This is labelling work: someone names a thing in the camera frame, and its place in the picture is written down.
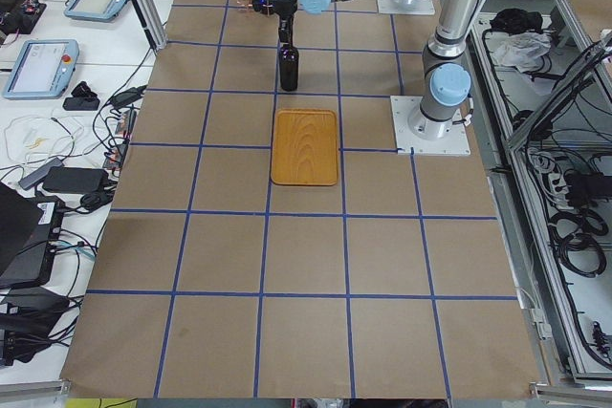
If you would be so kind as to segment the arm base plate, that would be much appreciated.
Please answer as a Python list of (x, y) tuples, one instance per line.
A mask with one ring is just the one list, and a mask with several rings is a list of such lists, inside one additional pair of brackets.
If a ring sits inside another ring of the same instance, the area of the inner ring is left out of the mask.
[(462, 114), (432, 121), (421, 111), (421, 97), (390, 98), (396, 150), (399, 155), (467, 157), (470, 144)]
[(382, 14), (432, 16), (435, 8), (432, 0), (377, 0)]

